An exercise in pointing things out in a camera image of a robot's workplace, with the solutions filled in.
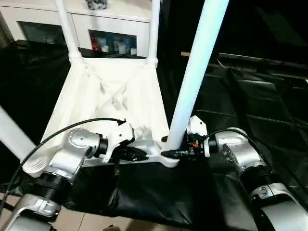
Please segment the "black tablecloth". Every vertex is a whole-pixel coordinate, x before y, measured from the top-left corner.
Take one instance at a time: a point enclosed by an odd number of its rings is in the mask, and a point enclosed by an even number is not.
[[[83,56],[100,53],[82,50]],[[48,123],[69,70],[67,50],[61,46],[18,42],[0,51],[0,105],[36,143]],[[187,59],[176,64],[160,61],[157,74],[170,124]],[[302,79],[248,74],[208,68],[193,115],[208,130],[244,129],[258,141],[274,170],[281,174],[308,206],[307,83]],[[18,160],[0,147],[2,186]],[[25,179],[21,175],[19,185]],[[19,187],[24,193],[29,188]],[[65,204],[67,208],[151,220],[191,229],[256,230],[249,198],[235,169],[222,155],[199,162],[181,161],[176,168],[159,163],[82,169]]]

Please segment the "floor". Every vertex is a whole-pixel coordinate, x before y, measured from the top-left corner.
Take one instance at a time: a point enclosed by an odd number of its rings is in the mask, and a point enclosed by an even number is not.
[[[9,196],[7,202],[11,205],[17,203],[19,197]],[[0,230],[11,212],[4,210],[0,218]],[[53,227],[57,231],[102,231],[110,225],[120,228],[121,231],[188,231],[171,226],[160,225],[152,222],[134,220],[124,217],[104,217],[89,213],[80,213],[62,207]]]

